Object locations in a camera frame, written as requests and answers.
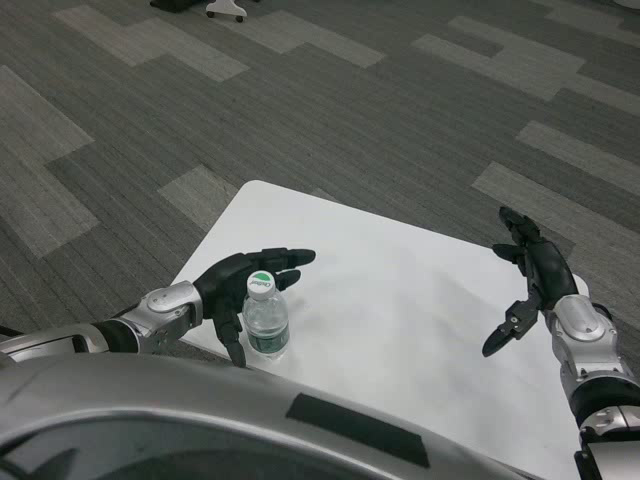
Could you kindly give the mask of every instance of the plastic bottle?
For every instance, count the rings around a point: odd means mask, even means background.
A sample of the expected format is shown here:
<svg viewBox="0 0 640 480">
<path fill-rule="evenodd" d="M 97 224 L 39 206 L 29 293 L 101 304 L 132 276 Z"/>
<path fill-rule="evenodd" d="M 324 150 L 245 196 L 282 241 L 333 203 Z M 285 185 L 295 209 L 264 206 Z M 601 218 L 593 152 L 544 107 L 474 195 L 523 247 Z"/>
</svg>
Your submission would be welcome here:
<svg viewBox="0 0 640 480">
<path fill-rule="evenodd" d="M 269 272 L 254 272 L 247 279 L 242 317 L 255 351 L 272 359 L 284 353 L 289 341 L 287 303 Z"/>
</svg>

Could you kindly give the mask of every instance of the black panel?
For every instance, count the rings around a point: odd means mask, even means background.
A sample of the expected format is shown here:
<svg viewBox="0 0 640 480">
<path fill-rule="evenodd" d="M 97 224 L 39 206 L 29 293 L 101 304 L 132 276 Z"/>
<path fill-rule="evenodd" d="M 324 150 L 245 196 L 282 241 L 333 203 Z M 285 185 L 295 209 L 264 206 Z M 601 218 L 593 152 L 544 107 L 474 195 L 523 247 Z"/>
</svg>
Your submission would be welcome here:
<svg viewBox="0 0 640 480">
<path fill-rule="evenodd" d="M 300 394 L 287 418 L 328 430 L 407 462 L 429 468 L 420 435 L 319 398 Z"/>
</svg>

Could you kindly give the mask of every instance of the bottle label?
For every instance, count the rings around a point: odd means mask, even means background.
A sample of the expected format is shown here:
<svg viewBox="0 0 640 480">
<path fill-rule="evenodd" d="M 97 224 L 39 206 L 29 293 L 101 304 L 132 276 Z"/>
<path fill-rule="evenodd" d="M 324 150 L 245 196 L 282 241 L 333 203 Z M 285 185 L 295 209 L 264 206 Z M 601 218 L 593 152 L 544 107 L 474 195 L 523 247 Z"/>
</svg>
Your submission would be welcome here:
<svg viewBox="0 0 640 480">
<path fill-rule="evenodd" d="M 289 325 L 285 327 L 275 337 L 256 337 L 247 332 L 249 337 L 249 343 L 260 353 L 276 353 L 284 348 L 289 341 Z"/>
</svg>

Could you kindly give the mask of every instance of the patterned carpet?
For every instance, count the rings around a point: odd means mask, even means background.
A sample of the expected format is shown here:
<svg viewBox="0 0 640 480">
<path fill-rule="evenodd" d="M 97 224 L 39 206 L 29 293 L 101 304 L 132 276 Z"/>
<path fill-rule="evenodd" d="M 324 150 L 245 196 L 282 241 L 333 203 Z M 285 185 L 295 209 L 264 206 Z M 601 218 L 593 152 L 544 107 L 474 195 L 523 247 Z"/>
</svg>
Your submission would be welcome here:
<svg viewBox="0 0 640 480">
<path fill-rule="evenodd" d="M 507 240 L 499 205 L 525 212 L 640 373 L 639 14 L 245 6 L 238 24 L 204 4 L 0 3 L 2 324 L 104 319 L 167 285 L 261 179 L 485 246 Z"/>
</svg>

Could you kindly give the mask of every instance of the white tabletop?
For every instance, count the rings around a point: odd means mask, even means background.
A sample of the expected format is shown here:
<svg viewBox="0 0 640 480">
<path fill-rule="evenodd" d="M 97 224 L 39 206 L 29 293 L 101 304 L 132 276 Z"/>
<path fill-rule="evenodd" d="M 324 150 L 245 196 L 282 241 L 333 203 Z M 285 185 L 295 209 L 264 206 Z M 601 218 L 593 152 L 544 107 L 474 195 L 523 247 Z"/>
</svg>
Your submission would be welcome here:
<svg viewBox="0 0 640 480">
<path fill-rule="evenodd" d="M 234 253 L 271 247 L 310 248 L 317 259 L 283 293 L 291 340 L 279 361 L 255 354 L 242 333 L 250 366 L 542 478 L 578 478 L 578 430 L 544 323 L 488 359 L 481 354 L 505 309 L 526 298 L 515 266 L 484 247 L 250 182 L 175 281 L 193 281 Z M 226 356 L 210 322 L 184 340 Z"/>
</svg>

